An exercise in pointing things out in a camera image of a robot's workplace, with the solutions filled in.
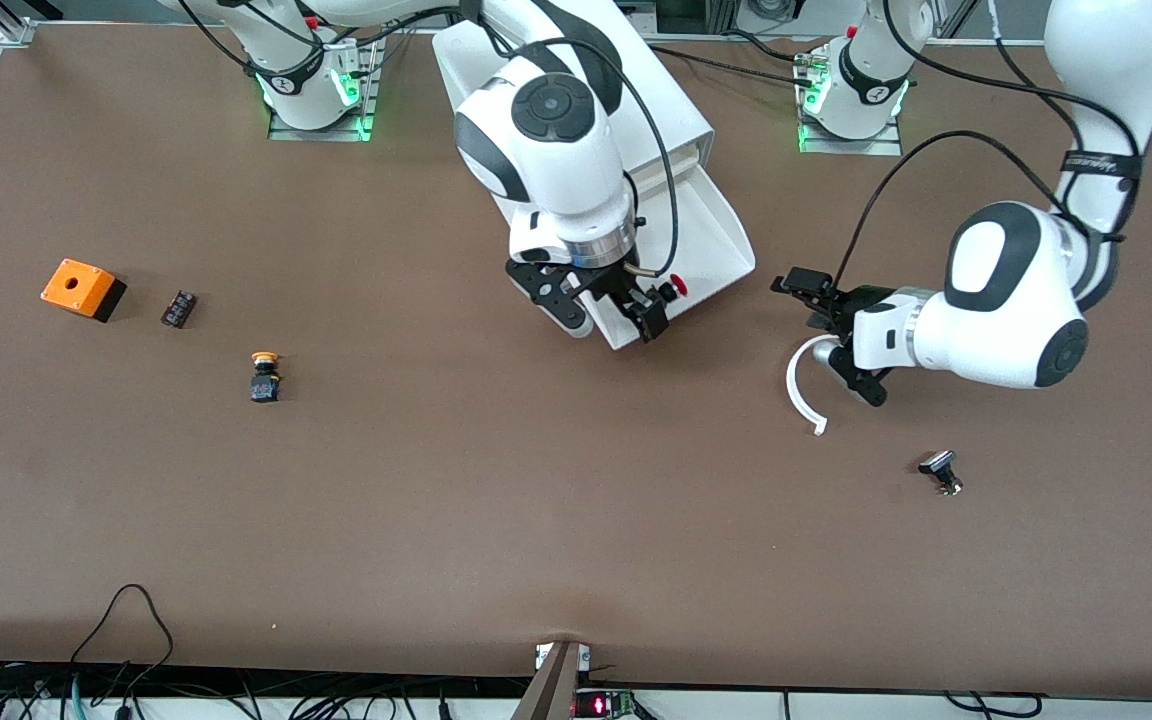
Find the white plastic arc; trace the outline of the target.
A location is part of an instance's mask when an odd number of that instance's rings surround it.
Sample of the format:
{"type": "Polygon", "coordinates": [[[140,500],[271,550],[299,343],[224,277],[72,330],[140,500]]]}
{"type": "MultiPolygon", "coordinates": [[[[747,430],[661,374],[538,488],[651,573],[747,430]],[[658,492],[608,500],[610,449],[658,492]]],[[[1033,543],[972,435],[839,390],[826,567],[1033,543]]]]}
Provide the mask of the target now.
{"type": "MultiPolygon", "coordinates": [[[[796,414],[799,415],[801,419],[806,420],[810,427],[812,427],[812,433],[819,437],[826,433],[829,419],[826,415],[818,414],[818,411],[814,410],[814,407],[809,404],[806,397],[803,395],[803,389],[799,387],[799,367],[805,363],[805,361],[810,359],[813,361],[814,365],[823,366],[818,364],[812,356],[814,338],[809,338],[808,341],[801,343],[799,347],[796,348],[794,355],[791,355],[791,359],[788,361],[785,370],[785,387],[788,400],[790,400],[791,406],[794,406],[796,414]]],[[[824,369],[826,369],[827,372],[836,374],[836,370],[831,370],[828,367],[824,369]]]]}

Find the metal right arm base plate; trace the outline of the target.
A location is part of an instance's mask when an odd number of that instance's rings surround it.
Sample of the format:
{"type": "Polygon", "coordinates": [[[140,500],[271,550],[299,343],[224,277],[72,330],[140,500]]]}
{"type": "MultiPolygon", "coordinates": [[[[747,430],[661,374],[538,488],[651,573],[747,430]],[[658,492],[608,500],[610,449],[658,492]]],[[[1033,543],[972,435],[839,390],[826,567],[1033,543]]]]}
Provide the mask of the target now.
{"type": "Polygon", "coordinates": [[[271,141],[370,141],[385,58],[387,41],[348,37],[325,44],[300,69],[257,78],[271,141]]]}

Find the yellow push button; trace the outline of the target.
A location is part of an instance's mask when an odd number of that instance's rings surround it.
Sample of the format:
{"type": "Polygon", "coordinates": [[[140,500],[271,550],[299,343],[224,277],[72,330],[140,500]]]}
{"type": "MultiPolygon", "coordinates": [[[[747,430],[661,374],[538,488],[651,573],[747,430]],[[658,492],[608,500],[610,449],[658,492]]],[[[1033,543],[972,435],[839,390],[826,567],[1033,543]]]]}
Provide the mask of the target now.
{"type": "Polygon", "coordinates": [[[253,377],[250,382],[250,397],[256,404],[271,404],[279,400],[280,382],[279,376],[280,356],[270,351],[255,353],[251,356],[253,363],[253,377]]]}

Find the orange box with hole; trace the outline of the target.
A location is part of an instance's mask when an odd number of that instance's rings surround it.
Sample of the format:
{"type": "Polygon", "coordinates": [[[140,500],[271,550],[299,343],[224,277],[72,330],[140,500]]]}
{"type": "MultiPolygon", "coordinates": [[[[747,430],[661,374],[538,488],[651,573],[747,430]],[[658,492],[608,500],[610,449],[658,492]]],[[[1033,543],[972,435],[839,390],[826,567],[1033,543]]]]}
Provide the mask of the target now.
{"type": "Polygon", "coordinates": [[[67,313],[109,323],[126,291],[123,279],[108,270],[67,258],[61,260],[38,297],[67,313]]]}

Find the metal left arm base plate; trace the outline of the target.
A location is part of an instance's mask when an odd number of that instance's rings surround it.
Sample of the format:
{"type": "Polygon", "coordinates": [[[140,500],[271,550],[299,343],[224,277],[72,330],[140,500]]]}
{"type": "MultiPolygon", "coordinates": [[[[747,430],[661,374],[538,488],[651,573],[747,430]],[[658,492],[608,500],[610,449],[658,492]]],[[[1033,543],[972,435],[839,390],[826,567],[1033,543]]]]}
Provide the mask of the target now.
{"type": "Polygon", "coordinates": [[[854,88],[836,51],[824,44],[797,59],[794,78],[806,81],[796,90],[799,151],[900,154],[899,113],[908,77],[882,83],[863,76],[854,88]]]}

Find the circuit board with red display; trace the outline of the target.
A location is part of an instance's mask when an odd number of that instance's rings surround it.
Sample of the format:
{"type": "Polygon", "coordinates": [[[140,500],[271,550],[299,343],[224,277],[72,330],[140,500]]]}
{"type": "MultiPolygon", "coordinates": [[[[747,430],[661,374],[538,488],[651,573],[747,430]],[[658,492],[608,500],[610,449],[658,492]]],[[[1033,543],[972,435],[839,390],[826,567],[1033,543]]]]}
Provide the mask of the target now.
{"type": "Polygon", "coordinates": [[[573,694],[573,720],[621,720],[636,717],[637,702],[628,691],[591,689],[573,694]]]}

